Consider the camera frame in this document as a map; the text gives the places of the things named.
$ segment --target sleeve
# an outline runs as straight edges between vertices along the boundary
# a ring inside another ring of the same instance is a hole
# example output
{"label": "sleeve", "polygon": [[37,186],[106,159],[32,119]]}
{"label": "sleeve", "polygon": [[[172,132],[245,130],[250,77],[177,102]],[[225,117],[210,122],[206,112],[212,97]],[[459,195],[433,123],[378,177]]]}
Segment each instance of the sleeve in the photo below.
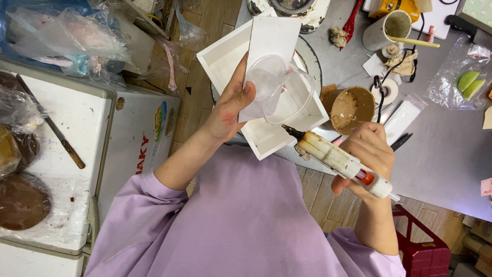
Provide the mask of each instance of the sleeve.
{"label": "sleeve", "polygon": [[398,255],[384,255],[362,245],[352,228],[336,228],[327,240],[348,276],[405,277]]}
{"label": "sleeve", "polygon": [[130,178],[111,204],[84,276],[99,276],[106,271],[127,275],[142,257],[148,256],[146,251],[156,238],[163,239],[175,211],[187,200],[186,191],[164,186],[153,172]]}

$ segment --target glue gun nozzle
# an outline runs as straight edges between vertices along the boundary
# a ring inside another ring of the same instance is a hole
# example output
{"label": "glue gun nozzle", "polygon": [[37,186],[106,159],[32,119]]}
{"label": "glue gun nozzle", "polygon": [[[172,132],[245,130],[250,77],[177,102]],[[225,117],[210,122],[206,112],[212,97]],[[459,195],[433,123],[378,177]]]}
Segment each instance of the glue gun nozzle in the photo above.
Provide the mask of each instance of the glue gun nozzle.
{"label": "glue gun nozzle", "polygon": [[289,133],[289,135],[295,137],[297,141],[302,140],[304,137],[305,132],[299,132],[296,129],[289,127],[285,124],[282,124],[282,128],[284,128]]}

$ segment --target refrigerator label sticker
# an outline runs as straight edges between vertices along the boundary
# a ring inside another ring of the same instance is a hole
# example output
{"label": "refrigerator label sticker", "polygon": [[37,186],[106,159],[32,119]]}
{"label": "refrigerator label sticker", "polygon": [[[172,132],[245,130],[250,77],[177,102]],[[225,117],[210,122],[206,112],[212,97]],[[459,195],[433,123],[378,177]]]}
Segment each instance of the refrigerator label sticker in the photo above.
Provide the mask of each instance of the refrigerator label sticker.
{"label": "refrigerator label sticker", "polygon": [[164,127],[166,125],[167,106],[166,102],[162,102],[157,108],[157,112],[154,116],[154,148],[152,150],[150,171],[154,170],[155,156],[159,149],[160,140],[163,137]]}

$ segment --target black cable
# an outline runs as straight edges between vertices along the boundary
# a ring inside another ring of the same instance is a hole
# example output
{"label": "black cable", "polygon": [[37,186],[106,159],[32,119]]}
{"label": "black cable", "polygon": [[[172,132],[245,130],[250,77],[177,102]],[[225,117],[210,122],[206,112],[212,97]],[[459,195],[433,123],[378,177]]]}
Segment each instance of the black cable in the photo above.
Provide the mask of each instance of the black cable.
{"label": "black cable", "polygon": [[453,2],[451,2],[451,3],[446,3],[446,2],[444,2],[443,0],[439,0],[439,2],[443,3],[444,5],[452,5],[452,4],[454,4],[454,3],[458,2],[458,1],[459,1],[459,0],[454,0],[454,1],[453,1]]}
{"label": "black cable", "polygon": [[154,86],[154,85],[152,85],[152,84],[151,84],[149,81],[147,81],[147,80],[144,80],[144,81],[145,81],[146,83],[148,83],[149,85],[151,85],[151,86],[155,87],[156,89],[161,90],[164,94],[166,94],[166,91],[165,91],[165,90],[163,90],[163,89],[159,88],[158,86]]}
{"label": "black cable", "polygon": [[383,83],[384,81],[386,80],[386,78],[388,78],[388,76],[390,75],[390,73],[397,67],[399,67],[403,61],[405,60],[406,58],[406,54],[407,54],[407,51],[411,49],[407,49],[405,48],[403,50],[403,58],[401,59],[401,61],[399,63],[397,63],[396,65],[394,65],[390,70],[388,70],[388,72],[386,73],[386,75],[384,76],[383,78],[383,81],[381,82],[381,78],[379,78],[378,75],[374,76],[374,87],[375,88],[378,88],[379,89],[379,93],[381,94],[381,102],[379,103],[379,109],[377,111],[377,123],[381,122],[381,108],[383,107],[383,103],[384,103],[384,91],[383,91]]}
{"label": "black cable", "polygon": [[144,82],[148,83],[149,85],[151,85],[151,86],[155,87],[156,89],[158,89],[158,90],[162,91],[164,94],[166,94],[166,91],[165,91],[165,90],[163,90],[163,89],[159,88],[158,86],[154,86],[154,85],[152,85],[149,81],[147,81],[147,80],[142,80],[142,81],[144,81]]}
{"label": "black cable", "polygon": [[[420,13],[420,17],[422,17],[422,27],[420,28],[420,31],[419,31],[419,35],[417,36],[417,40],[420,39],[420,36],[422,35],[422,33],[424,32],[424,25],[426,24],[426,20],[424,18],[424,13]],[[413,48],[412,48],[412,55],[415,54],[415,47],[417,47],[417,45],[413,45]],[[413,81],[415,80],[415,76],[417,75],[417,63],[419,61],[417,59],[414,59],[413,60],[413,66],[414,66],[414,71],[413,71],[413,74],[410,76],[410,80],[408,82],[410,83],[413,83]]]}

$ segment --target white mini refrigerator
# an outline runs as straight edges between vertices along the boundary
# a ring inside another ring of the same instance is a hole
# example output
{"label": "white mini refrigerator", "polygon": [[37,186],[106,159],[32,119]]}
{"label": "white mini refrigerator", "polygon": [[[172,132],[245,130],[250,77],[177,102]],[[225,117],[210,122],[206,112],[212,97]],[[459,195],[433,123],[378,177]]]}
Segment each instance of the white mini refrigerator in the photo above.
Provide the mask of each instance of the white mini refrigerator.
{"label": "white mini refrigerator", "polygon": [[0,227],[0,276],[79,277],[114,196],[167,159],[180,99],[135,86],[102,87],[0,59],[20,74],[86,164],[79,169],[48,124],[29,168],[52,192],[50,214],[23,231]]}

